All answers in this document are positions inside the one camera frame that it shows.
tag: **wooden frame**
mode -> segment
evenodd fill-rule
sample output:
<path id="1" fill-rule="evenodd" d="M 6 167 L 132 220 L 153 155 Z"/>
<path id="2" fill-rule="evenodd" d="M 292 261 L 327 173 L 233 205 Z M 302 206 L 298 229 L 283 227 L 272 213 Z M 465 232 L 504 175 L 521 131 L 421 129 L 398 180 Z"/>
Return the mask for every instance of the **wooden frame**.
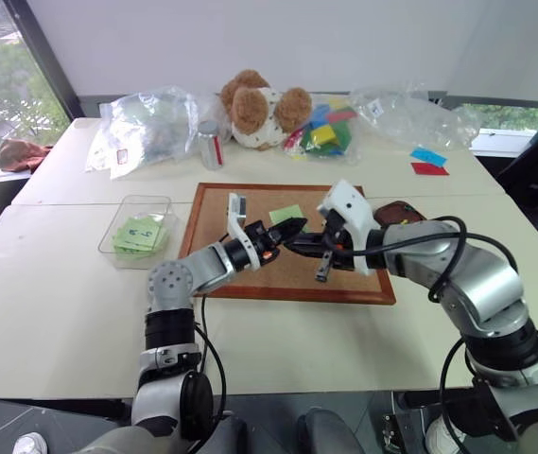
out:
<path id="1" fill-rule="evenodd" d="M 297 184 L 231 184 L 231 183 L 199 183 L 191 214 L 186 225 L 179 257 L 192 253 L 193 240 L 197 231 L 201 214 L 201 206 L 206 191 L 211 189 L 229 189 L 234 192 L 241 190 L 274 190 L 274 191 L 329 191 L 328 185 L 297 185 Z M 365 305 L 393 305 L 396 300 L 388 274 L 384 270 L 376 272 L 379 290 L 342 290 L 342 289 L 316 289 L 316 288 L 278 288 L 278 287 L 250 287 L 238 286 L 236 280 L 228 286 L 219 288 L 211 293 L 212 297 L 221 298 L 250 298 L 265 300 L 294 300 L 315 301 L 330 303 L 352 303 Z"/>

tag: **window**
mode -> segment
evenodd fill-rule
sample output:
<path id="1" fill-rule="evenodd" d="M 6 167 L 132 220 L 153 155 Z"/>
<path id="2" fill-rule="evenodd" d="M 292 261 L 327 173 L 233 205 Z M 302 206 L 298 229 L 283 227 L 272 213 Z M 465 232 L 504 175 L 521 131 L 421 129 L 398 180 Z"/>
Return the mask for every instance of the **window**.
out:
<path id="1" fill-rule="evenodd" d="M 516 158 L 538 131 L 538 109 L 466 104 L 482 116 L 480 134 L 471 150 L 476 156 Z"/>
<path id="2" fill-rule="evenodd" d="M 0 144 L 54 144 L 69 119 L 0 0 Z"/>

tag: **metal can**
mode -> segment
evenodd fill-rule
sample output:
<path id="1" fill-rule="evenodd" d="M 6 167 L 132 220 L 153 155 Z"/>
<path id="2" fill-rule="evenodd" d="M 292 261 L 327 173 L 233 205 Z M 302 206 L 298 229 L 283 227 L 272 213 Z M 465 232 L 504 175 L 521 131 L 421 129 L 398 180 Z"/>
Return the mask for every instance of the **metal can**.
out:
<path id="1" fill-rule="evenodd" d="M 202 121 L 198 127 L 201 160 L 203 165 L 210 170 L 218 170 L 224 165 L 219 133 L 218 123 L 214 120 Z"/>

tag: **cork board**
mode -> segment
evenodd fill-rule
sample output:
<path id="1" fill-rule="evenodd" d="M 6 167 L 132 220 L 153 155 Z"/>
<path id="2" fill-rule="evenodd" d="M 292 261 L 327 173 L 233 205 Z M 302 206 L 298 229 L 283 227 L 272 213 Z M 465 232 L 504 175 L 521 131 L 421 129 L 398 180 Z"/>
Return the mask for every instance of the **cork board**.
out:
<path id="1" fill-rule="evenodd" d="M 268 228 L 272 225 L 270 211 L 297 203 L 308 218 L 308 232 L 320 232 L 322 217 L 317 212 L 317 205 L 329 189 L 330 186 L 295 184 L 199 183 L 179 257 L 218 241 L 224 235 L 230 192 L 246 196 L 247 222 L 262 219 Z M 229 285 L 208 296 L 363 305 L 395 303 L 386 271 L 380 270 L 368 277 L 351 271 L 331 270 L 327 282 L 321 283 L 315 280 L 315 271 L 320 264 L 318 258 L 297 255 L 283 246 L 279 249 L 281 253 L 274 262 L 256 272 L 240 272 Z"/>

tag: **white table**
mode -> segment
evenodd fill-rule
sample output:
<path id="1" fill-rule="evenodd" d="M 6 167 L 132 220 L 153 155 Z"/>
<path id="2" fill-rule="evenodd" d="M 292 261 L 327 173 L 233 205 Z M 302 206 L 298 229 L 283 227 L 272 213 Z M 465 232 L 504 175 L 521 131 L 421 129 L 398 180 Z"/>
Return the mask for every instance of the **white table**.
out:
<path id="1" fill-rule="evenodd" d="M 370 202 L 376 208 L 391 200 Z M 538 233 L 512 200 L 407 201 L 427 217 L 460 216 L 470 231 L 507 244 L 538 326 Z M 134 394 L 147 273 L 116 270 L 96 250 L 115 209 L 13 205 L 0 218 L 0 397 Z M 182 222 L 167 257 L 176 256 L 189 209 L 175 205 Z M 225 364 L 229 393 L 435 388 L 458 333 L 441 307 L 428 302 L 426 289 L 391 280 L 394 306 L 208 300 L 209 334 Z M 208 374 L 219 389 L 212 361 Z M 448 384 L 470 384 L 460 357 Z"/>
<path id="2" fill-rule="evenodd" d="M 80 118 L 67 129 L 13 204 L 119 203 L 125 196 L 162 195 L 191 202 L 199 182 L 332 184 L 341 178 L 360 184 L 368 197 L 413 197 L 504 194 L 469 150 L 444 153 L 448 177 L 416 175 L 411 147 L 377 136 L 363 141 L 358 165 L 294 161 L 279 149 L 255 151 L 235 142 L 225 147 L 226 164 L 206 170 L 199 156 L 164 162 L 111 181 L 109 171 L 85 173 L 86 156 L 100 123 Z"/>

